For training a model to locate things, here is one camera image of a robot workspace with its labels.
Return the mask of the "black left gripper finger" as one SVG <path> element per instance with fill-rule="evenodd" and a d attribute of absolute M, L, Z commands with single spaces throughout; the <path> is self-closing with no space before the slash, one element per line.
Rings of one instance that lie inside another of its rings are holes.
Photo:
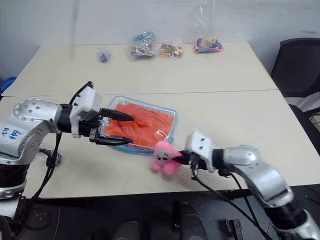
<path fill-rule="evenodd" d="M 121 146 L 126 144 L 131 144 L 134 141 L 132 139 L 123 137 L 123 136 L 99 136 L 96 138 L 97 145 L 105 145 L 105 146 Z"/>
<path fill-rule="evenodd" d="M 100 114 L 102 117 L 110 118 L 116 121 L 121 121 L 121 122 L 134 121 L 134 118 L 131 115 L 118 110 L 114 110 L 114 109 L 101 108 Z"/>

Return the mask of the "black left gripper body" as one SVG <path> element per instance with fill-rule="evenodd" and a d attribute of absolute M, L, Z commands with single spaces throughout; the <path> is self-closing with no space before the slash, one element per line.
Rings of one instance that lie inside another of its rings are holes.
<path fill-rule="evenodd" d="M 89 138 L 89 141 L 96 145 L 103 145 L 100 136 L 102 111 L 96 113 L 90 120 L 82 120 L 79 122 L 79 135 Z"/>

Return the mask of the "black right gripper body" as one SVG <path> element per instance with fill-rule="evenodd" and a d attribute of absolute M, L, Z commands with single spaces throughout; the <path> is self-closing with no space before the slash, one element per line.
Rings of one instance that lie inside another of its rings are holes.
<path fill-rule="evenodd" d="M 190 166 L 191 170 L 208 170 L 206 162 L 196 153 L 186 151 L 185 161 Z"/>

